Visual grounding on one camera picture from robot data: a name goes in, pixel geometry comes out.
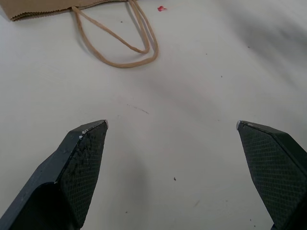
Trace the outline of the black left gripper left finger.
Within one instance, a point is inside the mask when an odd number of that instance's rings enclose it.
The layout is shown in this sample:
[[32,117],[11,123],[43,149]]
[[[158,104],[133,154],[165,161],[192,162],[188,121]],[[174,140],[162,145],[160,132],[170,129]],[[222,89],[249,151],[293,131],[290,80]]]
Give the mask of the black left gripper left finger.
[[0,219],[2,230],[79,230],[98,181],[108,122],[71,130]]

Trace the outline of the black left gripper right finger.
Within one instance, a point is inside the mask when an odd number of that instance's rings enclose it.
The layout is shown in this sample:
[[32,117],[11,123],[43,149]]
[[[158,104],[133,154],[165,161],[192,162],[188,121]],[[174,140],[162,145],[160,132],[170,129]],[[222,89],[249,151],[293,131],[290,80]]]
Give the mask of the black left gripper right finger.
[[307,228],[307,153],[287,133],[238,121],[251,179],[274,230]]

